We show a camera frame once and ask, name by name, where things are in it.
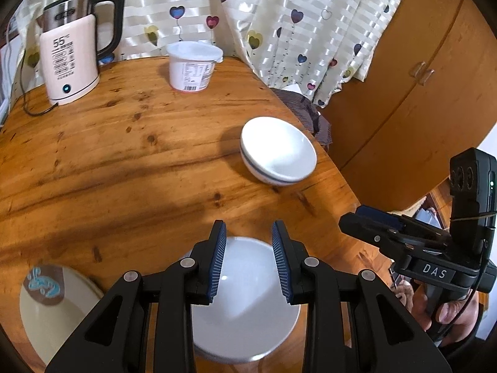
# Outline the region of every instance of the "wood grain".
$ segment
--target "wood grain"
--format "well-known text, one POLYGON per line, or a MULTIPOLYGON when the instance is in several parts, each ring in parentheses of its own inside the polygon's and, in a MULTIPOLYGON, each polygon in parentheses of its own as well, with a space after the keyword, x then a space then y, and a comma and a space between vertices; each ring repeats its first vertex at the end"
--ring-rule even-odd
POLYGON ((472 0, 464 0, 430 68, 426 85, 417 85, 341 170, 364 204, 409 207, 446 179, 450 158, 478 147, 497 120, 497 39, 472 0))
POLYGON ((365 82, 352 78, 321 111, 331 123, 333 144, 329 155, 339 169, 374 136, 414 88, 416 80, 409 72, 419 62, 431 62, 460 3, 461 0, 402 0, 378 43, 365 82))
MULTIPOLYGON (((88 95, 42 117, 30 118, 18 103, 2 130, 0 323, 37 373, 44 366, 19 316, 21 283, 35 264, 70 266, 106 290, 126 270, 165 269, 206 239, 215 219, 231 236, 267 242, 272 222, 283 219, 334 268, 371 268, 389 279, 389 260, 340 233, 339 217, 358 202, 312 137, 317 166, 303 182, 270 187, 245 168, 246 121, 267 115, 303 127, 243 63, 225 59, 209 87, 191 94, 171 89, 167 69, 167 58, 111 64, 88 95)), ((43 86, 27 99, 33 110, 47 106, 43 86)), ((300 371, 304 335, 305 312, 254 371, 300 371)))

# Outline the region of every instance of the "metal screw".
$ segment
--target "metal screw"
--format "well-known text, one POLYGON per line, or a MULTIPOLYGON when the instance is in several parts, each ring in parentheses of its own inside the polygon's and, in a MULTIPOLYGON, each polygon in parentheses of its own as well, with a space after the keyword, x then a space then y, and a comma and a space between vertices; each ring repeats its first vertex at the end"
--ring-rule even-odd
POLYGON ((308 256, 304 259, 304 264, 306 264, 307 266, 318 266, 319 260, 317 258, 314 258, 313 256, 308 256))
POLYGON ((365 280, 374 280, 376 275, 374 274, 374 272, 372 270, 365 269, 361 272, 361 276, 365 280))
POLYGON ((183 268, 191 268, 195 265, 195 260, 193 258, 183 258, 180 265, 183 266, 183 268))
POLYGON ((124 274, 123 278, 127 282, 133 282, 138 278, 138 273, 135 272, 134 270, 129 270, 124 274))

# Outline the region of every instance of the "cabinet door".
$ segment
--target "cabinet door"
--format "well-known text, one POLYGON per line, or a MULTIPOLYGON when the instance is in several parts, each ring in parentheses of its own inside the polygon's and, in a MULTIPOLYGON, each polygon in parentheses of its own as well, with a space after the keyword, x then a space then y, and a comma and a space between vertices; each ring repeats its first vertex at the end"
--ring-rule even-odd
POLYGON ((406 209, 449 174, 449 159, 477 147, 497 120, 497 39, 464 0, 433 60, 371 141, 341 171, 364 203, 406 209))
POLYGON ((342 168, 398 108, 416 81, 409 72, 429 63, 461 0, 402 0, 381 37, 365 82, 352 79, 321 111, 331 123, 330 157, 342 168))

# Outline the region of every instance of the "wooden table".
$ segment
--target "wooden table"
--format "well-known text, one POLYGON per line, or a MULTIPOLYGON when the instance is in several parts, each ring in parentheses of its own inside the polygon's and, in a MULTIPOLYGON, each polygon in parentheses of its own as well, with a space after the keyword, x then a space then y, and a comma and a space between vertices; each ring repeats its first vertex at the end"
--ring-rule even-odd
MULTIPOLYGON (((70 266, 107 290, 126 270, 164 270, 206 239, 215 219, 231 236, 267 242, 283 219, 311 255, 388 279, 387 259, 341 234, 339 217, 358 202, 313 138, 317 166, 303 182, 270 187, 245 168, 239 136, 249 119, 304 128, 242 62, 218 64, 200 93, 167 80, 167 58, 110 64, 93 91, 49 114, 31 118, 17 103, 0 133, 0 323, 37 373, 44 365, 19 314, 21 283, 35 264, 70 266)), ((46 107, 44 86, 27 100, 46 107)), ((305 310, 263 360, 233 367, 198 358, 198 371, 300 372, 305 310)))

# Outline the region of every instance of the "plastic container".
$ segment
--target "plastic container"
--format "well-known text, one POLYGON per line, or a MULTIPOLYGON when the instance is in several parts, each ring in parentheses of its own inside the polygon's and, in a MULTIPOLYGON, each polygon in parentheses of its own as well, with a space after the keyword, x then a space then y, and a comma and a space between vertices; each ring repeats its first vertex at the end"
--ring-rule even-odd
POLYGON ((169 82, 172 88, 198 92, 209 85, 214 66, 223 61, 223 51, 204 42, 182 41, 167 45, 169 82))

